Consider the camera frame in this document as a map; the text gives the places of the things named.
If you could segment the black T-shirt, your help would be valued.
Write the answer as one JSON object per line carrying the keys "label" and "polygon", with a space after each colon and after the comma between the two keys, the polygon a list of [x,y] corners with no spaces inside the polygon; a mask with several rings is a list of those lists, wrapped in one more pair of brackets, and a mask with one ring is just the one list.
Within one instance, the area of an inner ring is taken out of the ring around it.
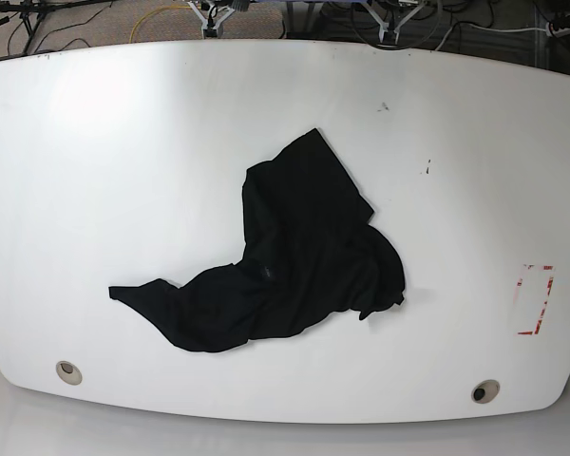
{"label": "black T-shirt", "polygon": [[180,287],[156,279],[112,286],[109,296],[172,345],[209,353],[292,337],[333,313],[367,318],[403,302],[402,260],[371,226],[370,204],[319,131],[250,167],[242,205],[239,262]]}

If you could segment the white power strip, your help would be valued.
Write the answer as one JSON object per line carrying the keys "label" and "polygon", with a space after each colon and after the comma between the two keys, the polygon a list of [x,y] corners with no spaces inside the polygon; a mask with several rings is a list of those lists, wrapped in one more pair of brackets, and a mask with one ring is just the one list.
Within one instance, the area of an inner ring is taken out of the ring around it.
{"label": "white power strip", "polygon": [[556,15],[547,25],[549,37],[561,38],[570,35],[570,12]]}

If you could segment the red tape rectangle marking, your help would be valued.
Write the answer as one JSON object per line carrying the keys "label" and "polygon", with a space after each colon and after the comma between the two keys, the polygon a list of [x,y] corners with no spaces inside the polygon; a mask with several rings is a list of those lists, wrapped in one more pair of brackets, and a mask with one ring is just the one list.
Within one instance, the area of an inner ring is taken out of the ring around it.
{"label": "red tape rectangle marking", "polygon": [[550,265],[527,264],[522,267],[512,308],[511,323],[517,335],[539,333],[549,296],[555,268]]}

